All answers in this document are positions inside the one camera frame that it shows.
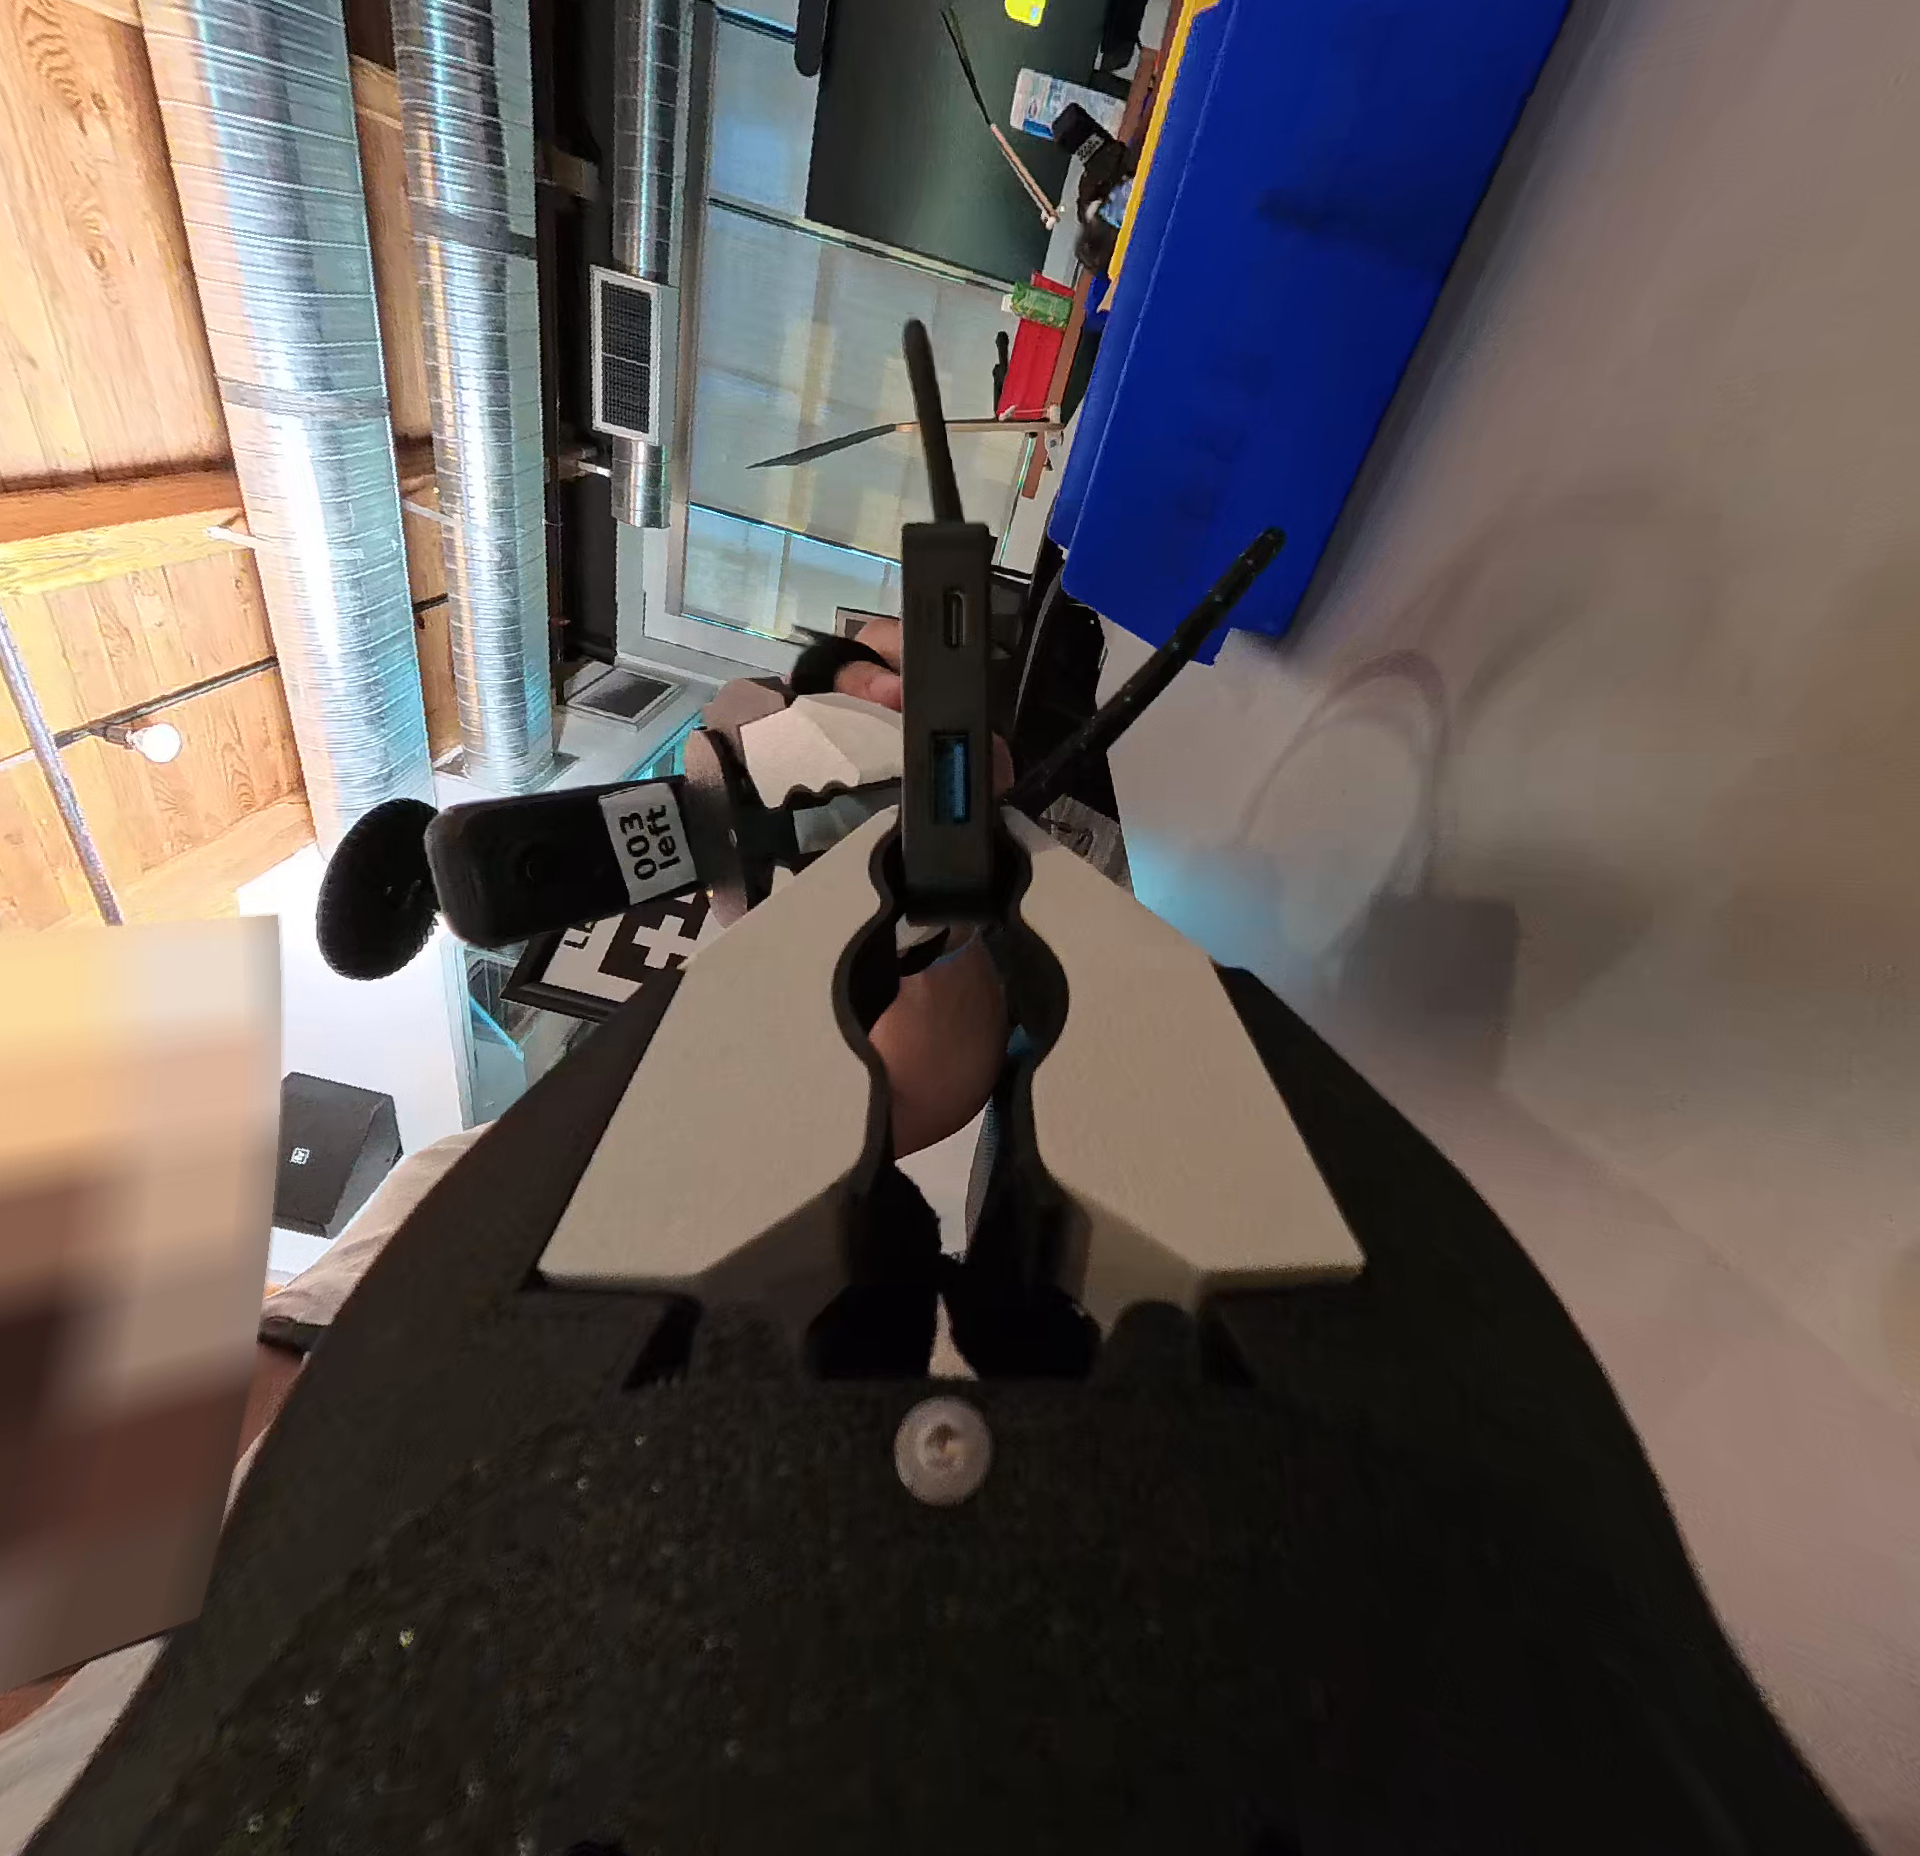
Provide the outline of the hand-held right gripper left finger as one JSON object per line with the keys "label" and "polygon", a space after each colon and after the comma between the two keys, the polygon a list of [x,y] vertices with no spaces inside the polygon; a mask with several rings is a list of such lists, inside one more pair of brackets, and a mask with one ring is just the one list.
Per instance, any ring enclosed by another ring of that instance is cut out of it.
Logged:
{"label": "hand-held right gripper left finger", "polygon": [[693,955],[539,1252],[545,1287],[737,1306],[818,1376],[926,1376],[941,1223],[888,1177],[862,1029],[898,974],[895,850],[898,815],[868,815]]}

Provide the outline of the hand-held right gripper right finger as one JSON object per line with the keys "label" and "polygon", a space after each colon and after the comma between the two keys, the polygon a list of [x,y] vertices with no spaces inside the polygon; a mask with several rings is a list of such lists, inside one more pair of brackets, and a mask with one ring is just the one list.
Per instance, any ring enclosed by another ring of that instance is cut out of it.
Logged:
{"label": "hand-held right gripper right finger", "polygon": [[986,1118],[959,1254],[973,1376],[1087,1376],[1120,1314],[1351,1287],[1366,1252],[1229,974],[1053,835],[993,937],[1030,1052]]}

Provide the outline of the black USB hub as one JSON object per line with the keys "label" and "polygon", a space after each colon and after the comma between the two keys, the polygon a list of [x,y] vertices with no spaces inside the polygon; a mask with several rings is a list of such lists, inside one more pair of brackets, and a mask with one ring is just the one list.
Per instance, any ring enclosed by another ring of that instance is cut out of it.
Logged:
{"label": "black USB hub", "polygon": [[898,877],[912,920],[973,920],[993,893],[988,531],[903,527]]}

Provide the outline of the blue plastic bin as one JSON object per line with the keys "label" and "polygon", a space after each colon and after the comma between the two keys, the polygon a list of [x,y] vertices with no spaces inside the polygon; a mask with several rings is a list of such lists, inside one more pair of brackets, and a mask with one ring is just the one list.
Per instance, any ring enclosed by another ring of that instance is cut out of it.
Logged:
{"label": "blue plastic bin", "polygon": [[1116,250],[1053,544],[1167,643],[1284,531],[1229,629],[1284,640],[1573,0],[1196,0]]}

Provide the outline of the grey desk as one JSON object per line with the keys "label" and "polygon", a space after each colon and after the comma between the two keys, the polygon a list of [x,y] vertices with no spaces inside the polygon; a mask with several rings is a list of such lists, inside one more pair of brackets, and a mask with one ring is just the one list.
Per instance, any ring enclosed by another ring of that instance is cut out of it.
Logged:
{"label": "grey desk", "polygon": [[1221,1301],[1276,1851],[1917,1851],[1917,0],[1573,0],[1116,743],[1366,1247]]}

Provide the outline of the black and white tag sign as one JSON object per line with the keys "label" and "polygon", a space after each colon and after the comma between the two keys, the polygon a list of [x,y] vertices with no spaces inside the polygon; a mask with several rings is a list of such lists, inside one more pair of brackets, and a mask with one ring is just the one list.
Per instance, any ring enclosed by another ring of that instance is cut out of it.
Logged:
{"label": "black and white tag sign", "polygon": [[539,1008],[575,1024],[608,1024],[645,985],[665,985],[715,941],[705,893],[675,893],[623,916],[539,933],[505,983],[508,1008]]}

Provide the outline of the blue wristband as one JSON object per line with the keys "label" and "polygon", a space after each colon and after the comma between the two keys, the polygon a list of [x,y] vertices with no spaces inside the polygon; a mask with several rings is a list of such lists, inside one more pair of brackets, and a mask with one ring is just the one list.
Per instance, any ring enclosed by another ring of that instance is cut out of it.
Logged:
{"label": "blue wristband", "polygon": [[898,955],[898,1001],[928,1008],[941,1029],[963,1030],[973,1048],[986,1037],[986,1001],[993,1001],[1001,1024],[1001,1070],[1030,1052],[1030,1030],[1023,1015],[1023,996],[1009,985],[1009,965],[981,933],[945,933]]}

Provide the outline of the black cube speaker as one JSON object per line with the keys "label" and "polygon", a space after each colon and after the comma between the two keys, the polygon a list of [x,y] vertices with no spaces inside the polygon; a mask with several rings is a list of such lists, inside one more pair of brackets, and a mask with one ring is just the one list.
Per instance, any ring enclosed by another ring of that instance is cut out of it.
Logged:
{"label": "black cube speaker", "polygon": [[399,1163],[399,1114],[388,1093],[289,1073],[279,1087],[279,1187],[274,1223],[340,1240]]}

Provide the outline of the metal pipe with red clamp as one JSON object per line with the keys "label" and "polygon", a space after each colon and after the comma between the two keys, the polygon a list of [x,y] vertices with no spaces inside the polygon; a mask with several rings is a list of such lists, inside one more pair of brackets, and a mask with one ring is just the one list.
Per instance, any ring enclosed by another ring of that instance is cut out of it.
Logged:
{"label": "metal pipe with red clamp", "polygon": [[38,710],[33,684],[28,684],[23,652],[20,652],[14,632],[10,632],[10,619],[0,623],[0,680],[5,680],[10,710],[14,710],[20,731],[23,731],[23,743],[33,755],[33,771],[44,779],[48,797],[53,797],[58,829],[68,829],[78,858],[82,858],[82,877],[88,877],[88,893],[92,893],[92,906],[96,906],[103,925],[127,925],[127,910],[120,910],[114,886],[107,877],[103,847],[96,847],[96,835],[88,825],[78,779],[58,763],[58,739],[44,723],[44,710]]}

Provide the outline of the white ceiling vent grille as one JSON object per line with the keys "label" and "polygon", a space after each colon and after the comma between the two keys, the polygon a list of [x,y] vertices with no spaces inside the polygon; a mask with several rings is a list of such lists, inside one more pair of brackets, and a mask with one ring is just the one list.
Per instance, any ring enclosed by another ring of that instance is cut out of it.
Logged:
{"label": "white ceiling vent grille", "polygon": [[593,269],[593,428],[664,441],[664,291]]}

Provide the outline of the red box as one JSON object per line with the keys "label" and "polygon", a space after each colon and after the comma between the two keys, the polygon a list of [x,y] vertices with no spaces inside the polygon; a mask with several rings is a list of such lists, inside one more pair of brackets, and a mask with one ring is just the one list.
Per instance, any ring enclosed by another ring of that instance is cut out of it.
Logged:
{"label": "red box", "polygon": [[1053,378],[1057,378],[1061,352],[1067,352],[1061,322],[1013,320],[1009,347],[993,372],[1001,426],[1048,422],[1048,411],[1057,404]]}

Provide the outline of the silver ribbed air duct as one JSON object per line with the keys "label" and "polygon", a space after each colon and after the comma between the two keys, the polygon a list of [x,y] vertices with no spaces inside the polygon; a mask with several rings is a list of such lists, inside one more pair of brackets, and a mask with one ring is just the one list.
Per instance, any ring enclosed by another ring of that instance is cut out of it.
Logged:
{"label": "silver ribbed air duct", "polygon": [[555,771],[528,0],[388,0],[467,779]]}

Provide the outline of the silver foil-wrapped duct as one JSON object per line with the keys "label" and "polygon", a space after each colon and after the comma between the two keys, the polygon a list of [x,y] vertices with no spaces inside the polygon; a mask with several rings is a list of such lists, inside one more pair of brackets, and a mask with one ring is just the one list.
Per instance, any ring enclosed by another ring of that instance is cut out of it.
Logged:
{"label": "silver foil-wrapped duct", "polygon": [[137,0],[317,847],[428,797],[342,0]]}

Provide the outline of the narrow silver duct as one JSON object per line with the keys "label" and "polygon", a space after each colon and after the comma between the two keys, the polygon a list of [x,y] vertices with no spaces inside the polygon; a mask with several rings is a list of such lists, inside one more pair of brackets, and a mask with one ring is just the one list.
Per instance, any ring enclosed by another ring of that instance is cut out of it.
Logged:
{"label": "narrow silver duct", "polygon": [[617,0],[613,30],[613,269],[664,291],[664,441],[613,441],[613,512],[635,531],[664,531],[672,508],[693,3]]}

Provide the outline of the large dark wall screen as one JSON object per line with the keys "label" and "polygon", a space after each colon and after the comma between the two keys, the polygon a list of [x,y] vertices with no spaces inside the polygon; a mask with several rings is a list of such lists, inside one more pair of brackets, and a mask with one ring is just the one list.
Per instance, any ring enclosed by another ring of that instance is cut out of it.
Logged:
{"label": "large dark wall screen", "polygon": [[1125,95],[1149,0],[798,0],[815,83],[804,217],[888,254],[1027,286],[1053,242],[1067,152],[1023,94]]}

